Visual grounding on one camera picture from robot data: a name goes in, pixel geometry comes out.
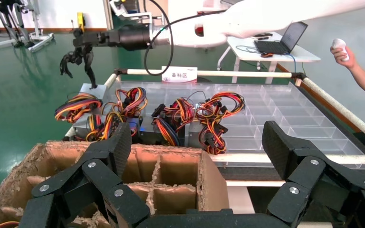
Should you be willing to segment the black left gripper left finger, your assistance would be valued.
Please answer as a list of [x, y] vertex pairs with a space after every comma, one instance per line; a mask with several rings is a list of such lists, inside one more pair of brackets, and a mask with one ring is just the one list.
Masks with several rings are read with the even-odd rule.
[[95, 204], [111, 227], [137, 227], [150, 210], [122, 180], [131, 145], [128, 123], [119, 124], [109, 139], [90, 144], [74, 165], [33, 188], [19, 226], [66, 228]]

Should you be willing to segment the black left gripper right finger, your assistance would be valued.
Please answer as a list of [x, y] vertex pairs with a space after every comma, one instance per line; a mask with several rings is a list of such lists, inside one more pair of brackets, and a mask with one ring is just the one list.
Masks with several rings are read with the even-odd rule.
[[311, 141], [287, 135], [266, 121], [262, 146], [285, 183], [267, 214], [295, 228], [312, 202], [330, 209], [346, 228], [365, 228], [365, 173], [338, 164]]

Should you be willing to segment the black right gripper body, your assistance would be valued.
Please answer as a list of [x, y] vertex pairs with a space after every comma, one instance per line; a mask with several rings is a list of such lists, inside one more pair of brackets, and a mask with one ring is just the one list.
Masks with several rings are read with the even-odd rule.
[[143, 50], [148, 48], [150, 35], [148, 24], [131, 24], [108, 32], [106, 41], [109, 47], [124, 48], [128, 51]]

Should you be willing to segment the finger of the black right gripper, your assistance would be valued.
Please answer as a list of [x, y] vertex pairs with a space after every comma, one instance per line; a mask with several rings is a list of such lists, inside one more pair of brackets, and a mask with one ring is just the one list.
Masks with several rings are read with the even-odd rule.
[[73, 32], [73, 46], [93, 46], [93, 47], [108, 47], [107, 33], [106, 32], [83, 32], [80, 29], [76, 29]]

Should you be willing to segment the person's bare hand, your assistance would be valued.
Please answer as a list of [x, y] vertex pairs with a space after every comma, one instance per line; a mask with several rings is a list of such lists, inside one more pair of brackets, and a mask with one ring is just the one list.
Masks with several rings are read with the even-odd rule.
[[335, 61], [347, 69], [351, 70], [358, 66], [353, 52], [347, 46], [340, 48], [331, 47], [330, 51], [333, 54]]

